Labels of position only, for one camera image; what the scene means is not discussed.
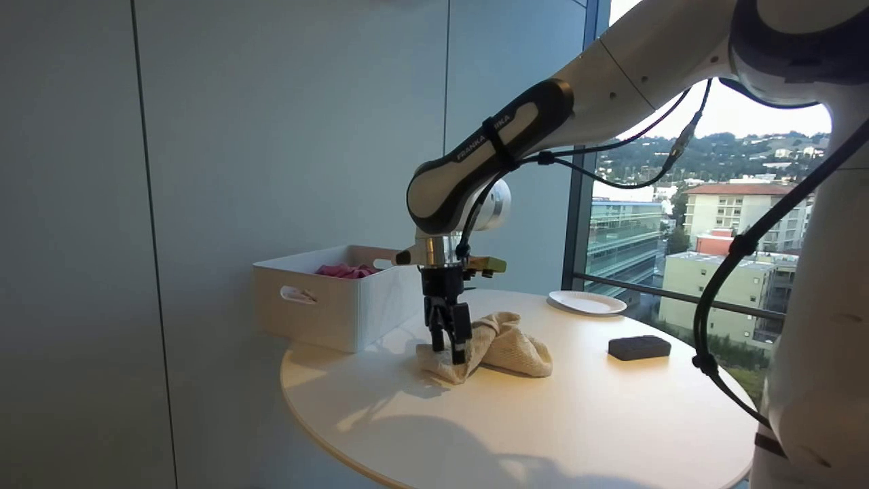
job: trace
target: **white plastic bin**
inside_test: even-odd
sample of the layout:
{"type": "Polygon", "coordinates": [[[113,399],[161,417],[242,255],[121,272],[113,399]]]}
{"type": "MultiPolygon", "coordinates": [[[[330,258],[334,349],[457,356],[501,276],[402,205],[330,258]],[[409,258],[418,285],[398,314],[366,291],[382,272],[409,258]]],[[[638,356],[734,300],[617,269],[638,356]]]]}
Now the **white plastic bin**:
{"type": "Polygon", "coordinates": [[[334,349],[366,349],[391,329],[421,322],[416,265],[394,265],[397,249],[329,247],[253,262],[256,307],[266,330],[334,349]],[[379,272],[359,279],[317,273],[349,262],[379,272]]]}

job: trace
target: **white robot link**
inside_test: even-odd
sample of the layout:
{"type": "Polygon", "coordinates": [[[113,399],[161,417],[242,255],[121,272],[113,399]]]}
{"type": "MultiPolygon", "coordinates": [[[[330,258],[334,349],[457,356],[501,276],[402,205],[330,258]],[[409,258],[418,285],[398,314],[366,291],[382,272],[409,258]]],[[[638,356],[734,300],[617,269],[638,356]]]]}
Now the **white robot link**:
{"type": "Polygon", "coordinates": [[[466,236],[488,185],[543,150],[609,140],[714,75],[765,102],[818,101],[834,126],[757,428],[778,450],[757,443],[753,482],[869,485],[869,0],[644,0],[454,152],[424,162],[406,211],[432,338],[442,348],[448,330],[461,360],[466,249],[454,236],[466,236]]]}

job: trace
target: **gray wall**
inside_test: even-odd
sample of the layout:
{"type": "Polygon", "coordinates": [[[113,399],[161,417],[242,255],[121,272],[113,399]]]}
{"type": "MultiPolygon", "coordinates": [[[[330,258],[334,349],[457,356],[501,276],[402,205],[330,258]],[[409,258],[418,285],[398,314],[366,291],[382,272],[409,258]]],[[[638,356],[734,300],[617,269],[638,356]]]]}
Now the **gray wall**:
{"type": "MultiPolygon", "coordinates": [[[[571,58],[581,16],[140,0],[140,110],[128,1],[3,1],[0,485],[171,485],[173,459],[180,485],[366,485],[289,424],[250,262],[409,243],[416,162],[571,58]]],[[[480,285],[556,287],[566,173],[509,185],[471,242],[509,273],[480,285]]]]}

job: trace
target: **black small object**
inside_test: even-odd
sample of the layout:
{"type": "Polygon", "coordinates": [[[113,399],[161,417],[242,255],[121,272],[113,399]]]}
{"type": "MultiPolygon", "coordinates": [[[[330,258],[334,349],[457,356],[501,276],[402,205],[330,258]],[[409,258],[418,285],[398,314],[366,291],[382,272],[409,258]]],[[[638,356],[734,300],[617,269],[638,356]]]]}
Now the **black small object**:
{"type": "Polygon", "coordinates": [[[667,356],[670,352],[670,342],[660,338],[653,334],[617,337],[617,338],[609,338],[609,352],[622,359],[622,360],[653,359],[653,356],[667,356]]]}

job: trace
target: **tree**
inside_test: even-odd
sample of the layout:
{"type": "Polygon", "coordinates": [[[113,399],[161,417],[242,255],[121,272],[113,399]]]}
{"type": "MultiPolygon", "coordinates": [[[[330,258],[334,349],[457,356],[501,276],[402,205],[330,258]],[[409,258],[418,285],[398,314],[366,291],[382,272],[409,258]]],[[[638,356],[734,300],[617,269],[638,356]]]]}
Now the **tree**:
{"type": "Polygon", "coordinates": [[[686,181],[676,181],[676,192],[670,194],[670,204],[674,204],[674,223],[676,223],[676,228],[683,228],[686,181]]]}
{"type": "Polygon", "coordinates": [[[676,181],[676,192],[670,194],[670,204],[674,204],[674,230],[664,247],[667,255],[689,249],[689,236],[683,230],[686,181],[676,181]]]}

